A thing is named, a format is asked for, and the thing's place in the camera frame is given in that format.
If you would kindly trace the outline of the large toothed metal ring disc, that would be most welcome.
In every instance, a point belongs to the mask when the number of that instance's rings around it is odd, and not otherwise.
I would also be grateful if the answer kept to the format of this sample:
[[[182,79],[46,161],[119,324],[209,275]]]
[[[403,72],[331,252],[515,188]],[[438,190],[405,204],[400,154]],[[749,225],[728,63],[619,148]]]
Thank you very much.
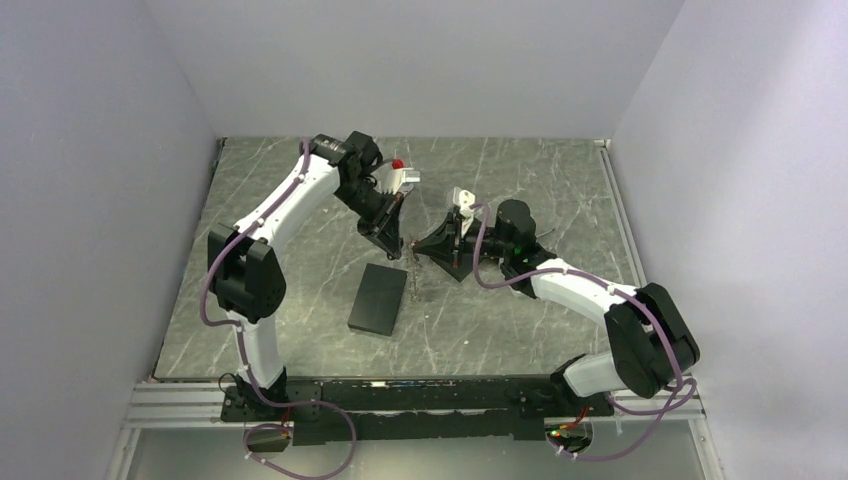
[[[414,252],[414,247],[417,241],[413,238],[410,238],[408,241],[408,245],[406,246],[406,251],[408,253],[407,256],[407,270],[409,275],[409,290],[410,290],[410,299],[413,302],[419,302],[420,297],[420,285],[419,285],[419,276],[421,270],[421,263]]]

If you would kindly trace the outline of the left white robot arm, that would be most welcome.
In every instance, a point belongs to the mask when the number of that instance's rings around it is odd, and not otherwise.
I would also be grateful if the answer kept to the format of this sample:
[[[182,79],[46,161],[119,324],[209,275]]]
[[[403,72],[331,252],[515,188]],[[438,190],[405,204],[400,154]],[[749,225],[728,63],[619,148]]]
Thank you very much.
[[[287,392],[279,386],[286,367],[272,318],[287,284],[280,253],[322,202],[334,196],[357,217],[357,231],[389,259],[401,257],[399,216],[405,197],[421,181],[418,170],[386,159],[373,137],[354,131],[339,140],[319,134],[301,142],[289,175],[254,210],[228,226],[213,225],[207,236],[208,271],[200,295],[201,321],[233,328],[239,376],[254,385],[248,407],[264,420],[279,417]],[[212,320],[213,295],[225,319]]]

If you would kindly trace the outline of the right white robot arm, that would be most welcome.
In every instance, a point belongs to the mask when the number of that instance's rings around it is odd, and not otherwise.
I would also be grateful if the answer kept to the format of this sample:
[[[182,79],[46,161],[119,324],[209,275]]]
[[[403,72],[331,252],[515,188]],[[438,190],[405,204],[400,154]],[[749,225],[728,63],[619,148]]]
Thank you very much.
[[[458,279],[473,275],[484,288],[510,288],[578,313],[606,331],[608,351],[567,361],[551,376],[551,401],[574,415],[590,396],[629,390],[651,398],[684,388],[684,373],[700,350],[669,291],[604,280],[581,270],[538,241],[529,206],[505,200],[495,219],[483,203],[453,207],[434,232],[413,245]]]

